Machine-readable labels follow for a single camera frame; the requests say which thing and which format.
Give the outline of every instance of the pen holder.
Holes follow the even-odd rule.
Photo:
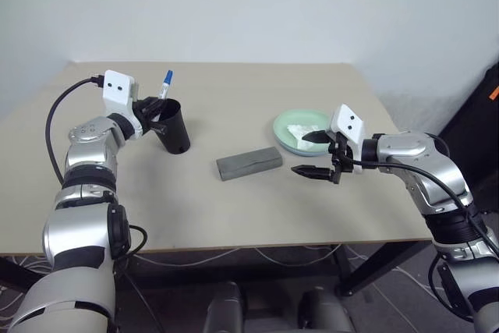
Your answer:
[[[166,99],[165,109],[161,111],[158,124],[166,126],[164,134],[156,133],[170,154],[182,154],[189,150],[190,141],[180,111],[180,103]]]

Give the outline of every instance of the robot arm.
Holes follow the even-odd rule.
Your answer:
[[[300,165],[292,170],[334,183],[339,183],[343,172],[360,173],[363,168],[379,168],[402,179],[444,261],[438,271],[452,310],[464,317],[472,316],[477,333],[497,331],[499,261],[487,244],[497,247],[497,239],[483,223],[458,167],[437,150],[434,139],[425,133],[376,134],[371,139],[364,136],[363,121],[342,105],[334,113],[330,129],[303,137],[330,144],[334,169]],[[461,204],[458,206],[448,192],[418,170],[440,180]]]
[[[105,73],[103,91],[107,117],[69,132],[64,183],[43,231],[52,273],[27,293],[9,332],[116,331],[114,266],[130,248],[116,194],[117,153],[157,127],[151,120],[165,101],[137,101],[133,78],[113,71]]]

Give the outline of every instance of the table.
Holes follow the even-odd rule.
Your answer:
[[[393,175],[343,175],[339,186],[305,179],[294,165],[330,166],[328,156],[304,158],[280,146],[272,122],[291,108],[326,113],[349,105],[368,133],[397,129],[368,84],[348,64],[170,62],[72,63],[0,122],[2,220],[0,254],[41,253],[41,232],[59,185],[44,145],[51,103],[69,85],[117,70],[140,83],[139,97],[157,95],[167,69],[169,97],[179,100],[191,139],[184,154],[165,151],[157,137],[129,141],[118,155],[118,195],[130,223],[149,233],[145,250],[372,243],[429,239],[430,233]],[[59,165],[71,127],[103,113],[101,92],[79,88],[52,123]],[[276,146],[280,168],[222,182],[215,160]]]

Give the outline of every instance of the green bowl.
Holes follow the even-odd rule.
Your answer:
[[[296,148],[297,140],[289,132],[288,125],[317,125],[319,129],[327,129],[329,127],[329,116],[323,112],[313,109],[292,109],[282,112],[274,120],[274,134],[283,148],[300,156],[321,156],[327,154],[329,144],[314,144],[308,150],[300,150]]]

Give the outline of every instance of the orange tag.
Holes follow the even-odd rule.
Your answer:
[[[492,91],[492,94],[489,95],[489,98],[494,101],[496,97],[499,95],[499,86],[496,87],[496,90]]]

